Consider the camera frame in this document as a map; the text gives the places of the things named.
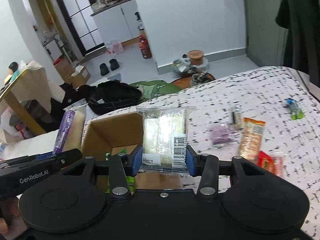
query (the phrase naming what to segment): sliding door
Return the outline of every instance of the sliding door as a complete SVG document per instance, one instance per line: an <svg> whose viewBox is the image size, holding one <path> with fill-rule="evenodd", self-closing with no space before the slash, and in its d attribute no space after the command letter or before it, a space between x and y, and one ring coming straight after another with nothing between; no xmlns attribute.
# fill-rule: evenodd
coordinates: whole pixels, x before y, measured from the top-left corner
<svg viewBox="0 0 320 240"><path fill-rule="evenodd" d="M82 55L104 46L98 28L90 16L93 11L89 0L57 2Z"/></svg>

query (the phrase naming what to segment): bed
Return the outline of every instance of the bed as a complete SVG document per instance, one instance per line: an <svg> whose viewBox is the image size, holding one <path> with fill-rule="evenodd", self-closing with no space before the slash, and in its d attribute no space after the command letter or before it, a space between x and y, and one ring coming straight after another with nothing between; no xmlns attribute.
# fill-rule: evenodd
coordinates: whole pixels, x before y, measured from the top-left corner
<svg viewBox="0 0 320 240"><path fill-rule="evenodd" d="M305 117L291 120L288 109L283 107L285 98L301 103ZM230 122L230 104L239 102L244 117L266 122L261 150L282 151L284 179L301 188L309 198L310 210L302 230L314 239L320 239L320 111L318 102L309 95L286 67L269 66L231 75L204 85L161 96L138 107L196 106L190 114L188 143L198 153L216 155L220 160L231 160L237 154L241 133L236 142L220 149L213 149L209 128L213 122ZM124 108L104 116L135 111ZM182 176L181 186L197 189L200 178ZM229 179L219 178L219 192L230 187Z"/></svg>

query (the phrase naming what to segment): gray door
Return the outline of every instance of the gray door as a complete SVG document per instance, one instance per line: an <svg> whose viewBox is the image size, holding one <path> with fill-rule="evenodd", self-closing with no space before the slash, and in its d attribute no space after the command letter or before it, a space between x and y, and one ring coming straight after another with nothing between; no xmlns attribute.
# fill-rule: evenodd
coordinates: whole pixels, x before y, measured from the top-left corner
<svg viewBox="0 0 320 240"><path fill-rule="evenodd" d="M282 65L287 30L275 22L281 0L244 1L247 56L258 66Z"/></svg>

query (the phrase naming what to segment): kitchen counter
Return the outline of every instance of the kitchen counter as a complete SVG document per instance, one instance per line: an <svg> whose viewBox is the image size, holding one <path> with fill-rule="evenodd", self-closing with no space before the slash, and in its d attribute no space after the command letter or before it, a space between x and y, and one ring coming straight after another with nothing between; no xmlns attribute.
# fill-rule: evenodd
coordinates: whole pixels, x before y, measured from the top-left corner
<svg viewBox="0 0 320 240"><path fill-rule="evenodd" d="M108 10L108 9L114 7L114 6L117 6L117 5L119 5L119 4L123 4L123 3L125 3L125 2L129 2L129 1L132 1L132 0L123 0L123 1L121 1L121 2L117 2L117 3L115 3L115 4L106 6L106 7L104 7L104 8L99 9L98 11L94 12L94 13L91 14L90 16L95 16L95 15L97 15L98 13L101 13L101 12L103 12L103 11L105 11L105 10Z"/></svg>

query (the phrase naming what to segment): barcode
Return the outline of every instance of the barcode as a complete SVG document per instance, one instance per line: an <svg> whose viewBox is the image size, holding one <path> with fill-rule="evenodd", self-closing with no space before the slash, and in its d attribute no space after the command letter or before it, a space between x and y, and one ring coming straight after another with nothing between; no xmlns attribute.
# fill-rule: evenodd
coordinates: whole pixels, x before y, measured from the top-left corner
<svg viewBox="0 0 320 240"><path fill-rule="evenodd" d="M173 138L173 165L186 165L186 147L185 137Z"/></svg>

